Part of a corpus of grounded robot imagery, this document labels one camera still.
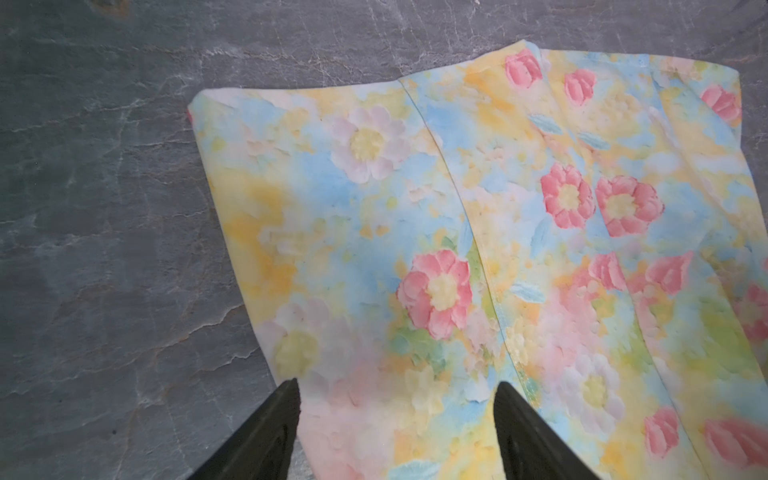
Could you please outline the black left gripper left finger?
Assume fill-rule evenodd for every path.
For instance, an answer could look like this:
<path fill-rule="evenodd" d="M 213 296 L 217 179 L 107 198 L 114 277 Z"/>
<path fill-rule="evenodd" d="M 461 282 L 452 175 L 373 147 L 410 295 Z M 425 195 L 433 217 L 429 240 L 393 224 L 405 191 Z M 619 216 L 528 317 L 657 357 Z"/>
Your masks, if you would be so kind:
<path fill-rule="evenodd" d="M 300 403 L 298 381 L 284 381 L 189 479 L 285 480 Z"/>

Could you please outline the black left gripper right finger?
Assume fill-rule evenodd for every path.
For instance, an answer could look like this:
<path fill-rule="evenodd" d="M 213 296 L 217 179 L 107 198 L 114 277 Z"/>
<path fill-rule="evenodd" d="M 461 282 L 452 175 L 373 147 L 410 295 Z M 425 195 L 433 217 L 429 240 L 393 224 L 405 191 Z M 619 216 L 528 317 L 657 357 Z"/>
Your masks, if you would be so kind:
<path fill-rule="evenodd" d="M 599 479 L 506 381 L 496 388 L 493 419 L 507 479 Z"/>

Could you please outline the pastel floral skirt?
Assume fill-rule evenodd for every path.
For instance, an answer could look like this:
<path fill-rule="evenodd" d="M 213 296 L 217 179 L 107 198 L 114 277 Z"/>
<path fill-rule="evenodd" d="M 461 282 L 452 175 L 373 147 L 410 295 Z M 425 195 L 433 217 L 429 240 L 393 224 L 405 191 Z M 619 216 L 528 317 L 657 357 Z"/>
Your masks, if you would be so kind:
<path fill-rule="evenodd" d="M 767 475 L 767 232 L 736 70 L 521 41 L 188 112 L 318 479 L 499 479 L 507 382 L 604 479 Z"/>

